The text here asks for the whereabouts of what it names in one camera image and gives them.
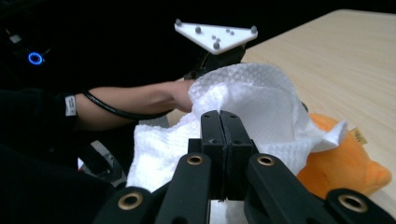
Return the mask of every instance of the white plastic bracket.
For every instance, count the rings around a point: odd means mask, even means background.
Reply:
[[[246,44],[257,37],[256,26],[250,29],[205,25],[176,20],[175,30],[214,55]]]

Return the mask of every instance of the black device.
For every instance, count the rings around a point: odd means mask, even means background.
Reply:
[[[189,139],[173,178],[150,193],[119,190],[94,224],[209,223],[210,201],[244,201],[248,223],[396,223],[366,196],[334,189],[311,194],[277,157],[258,151],[241,119],[227,111],[201,117],[201,138]]]

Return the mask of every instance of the white tissue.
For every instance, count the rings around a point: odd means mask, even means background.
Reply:
[[[154,191],[169,182],[189,138],[200,138],[201,115],[211,110],[239,116],[258,150],[280,158],[295,175],[310,152],[338,147],[347,131],[345,120],[328,133],[318,129],[288,77],[269,64],[240,63],[209,72],[194,81],[189,96],[192,111],[177,125],[136,126],[127,186]],[[210,223],[247,223],[243,202],[212,201]]]

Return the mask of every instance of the orange stuffed toy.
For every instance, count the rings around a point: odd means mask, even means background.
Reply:
[[[337,120],[320,114],[309,114],[318,128],[328,132]],[[339,147],[309,154],[306,166],[297,178],[311,193],[322,199],[332,189],[353,189],[366,196],[386,186],[390,171],[372,161],[352,133],[346,133]]]

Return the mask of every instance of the wooden table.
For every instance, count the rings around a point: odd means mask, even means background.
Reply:
[[[358,127],[370,158],[396,176],[396,15],[336,10],[247,49],[243,62],[281,68],[310,112]],[[396,180],[370,198],[396,217]]]

